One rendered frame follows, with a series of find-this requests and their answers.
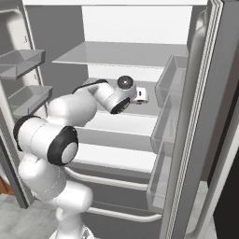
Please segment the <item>clear door bin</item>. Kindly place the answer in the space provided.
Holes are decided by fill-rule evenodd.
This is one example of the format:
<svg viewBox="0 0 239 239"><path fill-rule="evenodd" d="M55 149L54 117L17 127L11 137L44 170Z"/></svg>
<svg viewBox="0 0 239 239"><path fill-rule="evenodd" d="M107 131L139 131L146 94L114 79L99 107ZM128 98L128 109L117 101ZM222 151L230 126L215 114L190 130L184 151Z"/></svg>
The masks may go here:
<svg viewBox="0 0 239 239"><path fill-rule="evenodd" d="M163 106L168 92L173 88L173 82L175 80L176 73L179 70L186 70L187 63L187 56L172 55L169 58L154 88L159 107Z"/></svg>
<svg viewBox="0 0 239 239"><path fill-rule="evenodd" d="M172 145L162 142L153 165L147 188L148 210L163 212L172 161Z"/></svg>
<svg viewBox="0 0 239 239"><path fill-rule="evenodd" d="M158 153L161 145L164 145L166 155L173 153L180 104L181 95L179 93L170 93L166 97L150 137L152 150L155 154Z"/></svg>

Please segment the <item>grey fridge drawer front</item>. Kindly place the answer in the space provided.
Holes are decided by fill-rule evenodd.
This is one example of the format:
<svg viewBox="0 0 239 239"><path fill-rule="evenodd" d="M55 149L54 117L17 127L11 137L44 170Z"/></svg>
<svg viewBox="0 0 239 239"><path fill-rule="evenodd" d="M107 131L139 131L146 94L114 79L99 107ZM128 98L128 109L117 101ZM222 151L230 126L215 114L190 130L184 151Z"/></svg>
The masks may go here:
<svg viewBox="0 0 239 239"><path fill-rule="evenodd" d="M83 214L83 221L97 239L159 239L161 222L134 222L119 218Z"/></svg>
<svg viewBox="0 0 239 239"><path fill-rule="evenodd" d="M75 182L82 183L92 189L94 206L98 206L103 209L119 209L121 211L148 211L147 196L145 191L84 182L74 179L70 175L68 175L68 178Z"/></svg>

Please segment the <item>grey fridge shelf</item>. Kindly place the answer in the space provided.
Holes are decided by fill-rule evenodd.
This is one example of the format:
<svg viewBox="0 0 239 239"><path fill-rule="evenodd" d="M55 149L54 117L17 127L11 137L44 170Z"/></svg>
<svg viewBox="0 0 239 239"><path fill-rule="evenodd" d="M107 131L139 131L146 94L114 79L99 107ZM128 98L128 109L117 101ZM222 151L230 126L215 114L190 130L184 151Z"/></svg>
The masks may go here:
<svg viewBox="0 0 239 239"><path fill-rule="evenodd" d="M83 84L89 84L96 81L98 78L89 77ZM116 79L106 79L111 86L114 88L117 87ZM150 115L157 116L159 115L160 108L158 107L158 102L156 98L156 94L154 91L156 82L147 82L147 81L135 81L136 87L145 88L148 93L148 102L143 103L142 105L130 104L125 111L121 114L138 114L138 115ZM97 110L105 111L105 109L97 103Z"/></svg>
<svg viewBox="0 0 239 239"><path fill-rule="evenodd" d="M186 45L85 41L54 63L165 67L172 55L186 56Z"/></svg>

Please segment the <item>grey fridge door with bins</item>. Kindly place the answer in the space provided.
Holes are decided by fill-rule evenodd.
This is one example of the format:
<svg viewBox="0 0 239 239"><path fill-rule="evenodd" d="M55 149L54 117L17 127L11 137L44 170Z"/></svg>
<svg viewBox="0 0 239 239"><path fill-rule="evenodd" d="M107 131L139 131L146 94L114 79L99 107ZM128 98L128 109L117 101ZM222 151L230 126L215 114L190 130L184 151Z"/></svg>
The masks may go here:
<svg viewBox="0 0 239 239"><path fill-rule="evenodd" d="M209 225L239 148L239 0L195 8L188 47L187 69L168 92L181 104L159 239L213 239Z"/></svg>
<svg viewBox="0 0 239 239"><path fill-rule="evenodd" d="M19 49L37 49L27 11L22 0L0 0L0 56ZM7 98L29 85L46 86L41 77L40 65L17 80L0 79L0 176L7 181L19 206L24 209L35 198L18 172L23 153L18 151L13 129L19 119L13 117ZM46 102L30 115L45 118L47 106Z"/></svg>

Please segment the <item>white fridge shelf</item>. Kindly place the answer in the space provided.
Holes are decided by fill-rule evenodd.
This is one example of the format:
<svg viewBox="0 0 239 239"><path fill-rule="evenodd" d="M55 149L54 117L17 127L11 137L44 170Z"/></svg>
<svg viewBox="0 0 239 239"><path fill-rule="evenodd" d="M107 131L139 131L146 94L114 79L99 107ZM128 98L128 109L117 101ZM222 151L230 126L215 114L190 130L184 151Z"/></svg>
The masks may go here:
<svg viewBox="0 0 239 239"><path fill-rule="evenodd" d="M77 127L80 143L112 148L152 151L150 137L156 117L98 111L85 127Z"/></svg>
<svg viewBox="0 0 239 239"><path fill-rule="evenodd" d="M79 144L72 165L93 165L142 173L152 171L156 155L153 152Z"/></svg>

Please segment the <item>grey open fridge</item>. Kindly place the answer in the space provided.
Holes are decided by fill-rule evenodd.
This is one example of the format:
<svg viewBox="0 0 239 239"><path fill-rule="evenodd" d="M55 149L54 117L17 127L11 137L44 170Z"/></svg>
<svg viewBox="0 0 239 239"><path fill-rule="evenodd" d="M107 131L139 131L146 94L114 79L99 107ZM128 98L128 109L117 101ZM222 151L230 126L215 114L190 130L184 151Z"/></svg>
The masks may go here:
<svg viewBox="0 0 239 239"><path fill-rule="evenodd" d="M134 81L158 82L164 67L123 65L87 65L53 61L85 41L186 45L190 36L193 10L180 1L157 5L138 4L131 0L35 0L27 5L27 14L35 44L47 53L43 78L54 89L52 100L70 94L89 77L118 79L129 76ZM148 184L150 173L93 165L72 165L77 173L89 176ZM136 216L156 213L143 210L107 209Z"/></svg>

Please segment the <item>brown wooden cupboard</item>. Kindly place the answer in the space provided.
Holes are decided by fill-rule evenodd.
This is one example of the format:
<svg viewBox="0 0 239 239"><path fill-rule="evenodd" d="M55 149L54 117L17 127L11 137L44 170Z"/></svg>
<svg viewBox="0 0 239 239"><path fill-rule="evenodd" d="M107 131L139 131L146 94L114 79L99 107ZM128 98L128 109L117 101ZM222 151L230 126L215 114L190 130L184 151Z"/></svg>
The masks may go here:
<svg viewBox="0 0 239 239"><path fill-rule="evenodd" d="M8 185L8 183L6 183L4 181L4 179L0 176L0 194L4 193L4 194L9 194L9 195L13 195L14 192L12 190L12 188Z"/></svg>

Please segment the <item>grey door bin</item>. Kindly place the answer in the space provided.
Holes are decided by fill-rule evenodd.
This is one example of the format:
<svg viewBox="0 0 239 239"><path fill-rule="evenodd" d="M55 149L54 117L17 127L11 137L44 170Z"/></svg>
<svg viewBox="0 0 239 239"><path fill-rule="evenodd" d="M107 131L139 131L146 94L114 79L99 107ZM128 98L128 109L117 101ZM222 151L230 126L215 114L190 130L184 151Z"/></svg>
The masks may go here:
<svg viewBox="0 0 239 239"><path fill-rule="evenodd" d="M42 49L12 50L0 56L0 79L17 80L45 62Z"/></svg>
<svg viewBox="0 0 239 239"><path fill-rule="evenodd" d="M29 85L20 88L7 99L15 119L34 114L51 98L51 86Z"/></svg>

